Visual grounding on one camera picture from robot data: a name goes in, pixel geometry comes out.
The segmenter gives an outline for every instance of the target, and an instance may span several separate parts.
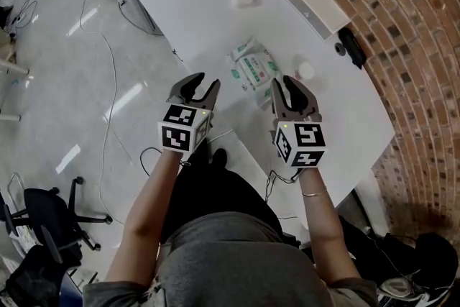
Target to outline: gray shirt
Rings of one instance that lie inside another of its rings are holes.
[[[149,290],[128,282],[87,285],[84,306],[378,306],[374,283],[326,286],[306,255],[250,215],[203,216],[167,245]]]

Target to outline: white desk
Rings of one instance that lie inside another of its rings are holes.
[[[204,86],[221,80],[216,106],[265,173],[273,168],[287,175],[271,145],[271,109],[263,112],[248,100],[224,63],[225,55],[251,36],[284,74],[292,75],[299,55],[315,68],[318,77],[308,87],[318,100],[329,150],[320,171],[335,204],[365,177],[395,134],[365,70],[336,54],[337,36],[322,42],[286,0],[258,0],[246,9],[233,9],[230,0],[140,1],[189,71],[206,72]],[[285,194],[306,225],[298,186],[287,185]]]

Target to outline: white box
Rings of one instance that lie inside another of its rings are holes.
[[[316,168],[327,151],[317,122],[279,122],[274,143],[285,164],[294,168]]]
[[[212,111],[169,104],[158,122],[158,137],[163,149],[192,153],[206,137]]]
[[[350,18],[334,0],[287,0],[326,41],[350,23]]]

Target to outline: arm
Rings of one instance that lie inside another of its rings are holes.
[[[300,175],[302,193],[321,193],[326,189],[318,169],[307,169]],[[346,278],[360,278],[346,250],[344,234],[327,192],[303,197],[316,269],[328,285]]]
[[[160,235],[182,154],[165,150],[137,196],[120,247],[105,281],[129,281],[146,287],[154,277]]]

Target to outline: wet wipes package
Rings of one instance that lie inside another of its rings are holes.
[[[226,56],[226,64],[243,91],[266,109],[271,102],[270,83],[281,72],[264,45],[252,37]]]

